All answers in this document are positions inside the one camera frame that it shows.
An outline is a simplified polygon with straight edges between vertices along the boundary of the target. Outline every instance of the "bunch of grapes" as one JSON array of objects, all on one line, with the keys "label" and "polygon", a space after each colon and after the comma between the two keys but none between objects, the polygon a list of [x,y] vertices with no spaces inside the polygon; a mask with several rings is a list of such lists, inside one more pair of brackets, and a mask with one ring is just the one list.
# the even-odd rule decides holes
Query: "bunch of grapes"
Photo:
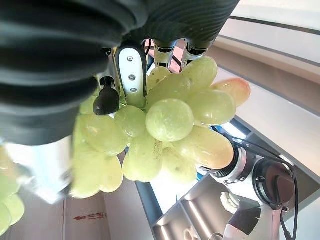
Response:
[{"label": "bunch of grapes", "polygon": [[16,224],[25,213],[25,206],[17,192],[13,163],[3,147],[0,147],[0,236]]},{"label": "bunch of grapes", "polygon": [[[207,56],[180,74],[156,67],[147,77],[144,109],[122,105],[114,118],[93,113],[96,92],[81,105],[74,131],[74,183],[71,195],[88,198],[117,190],[123,176],[150,182],[160,171],[172,181],[196,179],[196,166],[222,169],[234,151],[221,134],[209,129],[229,122],[250,96],[240,78],[212,84],[218,72]],[[118,154],[129,147],[123,164]]]}]

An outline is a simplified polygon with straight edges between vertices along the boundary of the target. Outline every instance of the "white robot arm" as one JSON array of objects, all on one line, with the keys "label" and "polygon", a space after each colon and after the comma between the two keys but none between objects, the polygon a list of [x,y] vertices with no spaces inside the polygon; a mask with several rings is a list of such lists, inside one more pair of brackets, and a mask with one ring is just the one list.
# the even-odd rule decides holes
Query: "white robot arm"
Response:
[{"label": "white robot arm", "polygon": [[[245,145],[235,145],[234,158],[228,167],[207,171],[239,201],[223,240],[279,240],[282,211],[287,210],[286,204],[297,187],[291,165],[281,159],[256,155]],[[292,239],[286,229],[285,235]]]}]

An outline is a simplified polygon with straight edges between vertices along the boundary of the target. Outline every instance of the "shelf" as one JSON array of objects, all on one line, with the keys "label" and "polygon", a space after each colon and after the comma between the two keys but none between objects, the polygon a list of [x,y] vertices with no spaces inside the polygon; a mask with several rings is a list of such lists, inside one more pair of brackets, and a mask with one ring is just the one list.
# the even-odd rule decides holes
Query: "shelf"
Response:
[{"label": "shelf", "polygon": [[181,204],[176,204],[152,228],[157,240],[184,240],[184,230],[191,223]]},{"label": "shelf", "polygon": [[221,204],[222,192],[228,192],[225,186],[206,176],[198,187],[193,188],[181,200],[200,239],[207,240],[214,233],[223,234],[232,214]]}]

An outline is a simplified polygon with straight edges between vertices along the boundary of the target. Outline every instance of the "grape cluster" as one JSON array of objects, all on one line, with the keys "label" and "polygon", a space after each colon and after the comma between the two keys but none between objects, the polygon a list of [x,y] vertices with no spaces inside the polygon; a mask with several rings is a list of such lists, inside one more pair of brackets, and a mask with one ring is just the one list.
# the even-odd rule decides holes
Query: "grape cluster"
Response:
[{"label": "grape cluster", "polygon": [[16,183],[13,163],[3,147],[0,147],[0,236],[16,224],[25,213],[25,206],[17,195],[20,185]]},{"label": "grape cluster", "polygon": [[[150,182],[160,171],[177,183],[197,177],[196,166],[230,164],[231,143],[209,126],[229,122],[250,96],[240,78],[213,84],[218,72],[211,57],[191,62],[180,74],[156,67],[147,77],[144,109],[123,104],[114,118],[93,113],[95,93],[81,105],[74,130],[71,195],[88,198],[117,190],[123,176]],[[123,164],[117,155],[129,147]]]}]

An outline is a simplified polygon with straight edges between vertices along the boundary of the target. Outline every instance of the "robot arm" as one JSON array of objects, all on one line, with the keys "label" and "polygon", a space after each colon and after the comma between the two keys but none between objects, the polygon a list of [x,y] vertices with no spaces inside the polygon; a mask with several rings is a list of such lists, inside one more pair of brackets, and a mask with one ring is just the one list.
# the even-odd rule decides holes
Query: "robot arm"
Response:
[{"label": "robot arm", "polygon": [[272,157],[261,157],[247,147],[233,147],[234,158],[229,166],[220,170],[207,169],[239,201],[223,239],[279,240],[281,213],[294,195],[295,176],[286,165]]}]

